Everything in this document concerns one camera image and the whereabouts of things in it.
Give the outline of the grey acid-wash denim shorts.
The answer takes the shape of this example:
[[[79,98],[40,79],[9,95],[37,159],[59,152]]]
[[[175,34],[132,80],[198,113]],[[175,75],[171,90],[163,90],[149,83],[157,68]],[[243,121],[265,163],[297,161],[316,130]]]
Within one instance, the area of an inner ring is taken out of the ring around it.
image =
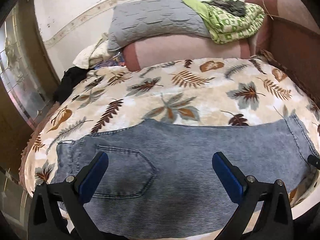
[[[185,126],[147,119],[60,142],[53,182],[105,152],[109,166],[85,209],[99,230],[135,239],[182,238],[221,229],[236,210],[212,168],[222,152],[246,175],[291,191],[317,150],[296,115],[256,126]]]

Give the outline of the leaf-print beige blanket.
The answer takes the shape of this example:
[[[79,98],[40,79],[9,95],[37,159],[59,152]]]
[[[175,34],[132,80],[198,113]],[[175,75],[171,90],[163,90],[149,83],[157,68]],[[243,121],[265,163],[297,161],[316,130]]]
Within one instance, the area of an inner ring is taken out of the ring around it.
[[[33,194],[57,169],[56,147],[67,139],[126,128],[152,118],[194,126],[259,125],[295,113],[319,146],[319,109],[287,70],[265,59],[204,58],[130,72],[91,71],[30,141],[21,180]]]

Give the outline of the wooden glass-panel door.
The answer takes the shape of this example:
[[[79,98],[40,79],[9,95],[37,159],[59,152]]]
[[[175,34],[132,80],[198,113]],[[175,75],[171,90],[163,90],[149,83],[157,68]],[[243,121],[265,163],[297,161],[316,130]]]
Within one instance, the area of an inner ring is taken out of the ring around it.
[[[59,79],[44,48],[34,0],[18,0],[1,24],[1,167],[17,172],[21,152],[52,107]]]

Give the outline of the brown sofa backrest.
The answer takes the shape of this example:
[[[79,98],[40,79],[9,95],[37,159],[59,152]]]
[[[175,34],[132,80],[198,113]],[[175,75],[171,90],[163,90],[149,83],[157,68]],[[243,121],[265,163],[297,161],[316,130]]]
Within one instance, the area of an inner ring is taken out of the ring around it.
[[[319,26],[301,0],[245,0],[261,6],[265,18],[248,38],[252,55],[266,50],[282,70],[319,104]]]

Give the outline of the black cloth on sofa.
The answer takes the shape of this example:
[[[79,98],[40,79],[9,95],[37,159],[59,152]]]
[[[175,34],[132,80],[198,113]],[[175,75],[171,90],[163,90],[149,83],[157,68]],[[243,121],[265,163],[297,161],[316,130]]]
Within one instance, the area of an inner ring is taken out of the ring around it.
[[[53,94],[53,101],[63,104],[72,94],[74,87],[87,77],[90,70],[93,68],[84,69],[74,66],[65,71],[61,83]]]

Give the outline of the white floral pillow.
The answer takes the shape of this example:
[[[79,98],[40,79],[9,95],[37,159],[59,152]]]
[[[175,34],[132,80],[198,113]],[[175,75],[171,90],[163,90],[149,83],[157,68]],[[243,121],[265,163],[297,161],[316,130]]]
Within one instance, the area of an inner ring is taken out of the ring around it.
[[[73,61],[73,66],[89,69],[97,63],[109,60],[114,53],[110,53],[107,49],[108,45],[108,34],[102,33],[101,38],[98,42],[93,45],[87,46],[85,49],[80,51]]]

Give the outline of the green patterned folded quilt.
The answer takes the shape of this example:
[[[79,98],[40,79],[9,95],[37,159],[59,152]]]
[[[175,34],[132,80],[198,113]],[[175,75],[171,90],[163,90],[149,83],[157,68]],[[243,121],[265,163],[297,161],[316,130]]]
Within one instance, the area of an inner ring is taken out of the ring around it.
[[[234,16],[220,7],[198,0],[183,0],[183,3],[202,18],[211,39],[217,44],[253,36],[262,27],[265,18],[263,8],[252,3],[244,4],[244,16]]]

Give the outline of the purple patterned item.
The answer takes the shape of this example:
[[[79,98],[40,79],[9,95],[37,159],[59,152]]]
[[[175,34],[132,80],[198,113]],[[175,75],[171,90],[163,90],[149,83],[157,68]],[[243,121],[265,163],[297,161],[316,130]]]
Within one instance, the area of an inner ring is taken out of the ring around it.
[[[93,68],[97,70],[100,68],[113,67],[113,66],[121,66],[121,67],[126,66],[123,54],[121,52],[118,52],[116,55],[112,56],[110,59],[106,61],[97,63]]]

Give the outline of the dark grey-green garment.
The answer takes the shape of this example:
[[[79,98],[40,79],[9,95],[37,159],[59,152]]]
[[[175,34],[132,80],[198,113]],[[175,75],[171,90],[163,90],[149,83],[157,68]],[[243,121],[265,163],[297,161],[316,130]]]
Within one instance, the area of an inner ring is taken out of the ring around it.
[[[244,17],[246,15],[246,6],[240,0],[210,0],[203,3],[219,7],[233,16]]]

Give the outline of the grey quilted pillow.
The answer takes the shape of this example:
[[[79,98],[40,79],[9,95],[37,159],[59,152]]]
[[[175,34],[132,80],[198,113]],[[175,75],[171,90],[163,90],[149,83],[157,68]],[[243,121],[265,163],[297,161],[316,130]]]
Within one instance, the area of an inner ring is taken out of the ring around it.
[[[210,37],[202,18],[183,0],[141,0],[116,5],[108,31],[108,51],[141,38],[164,34]]]

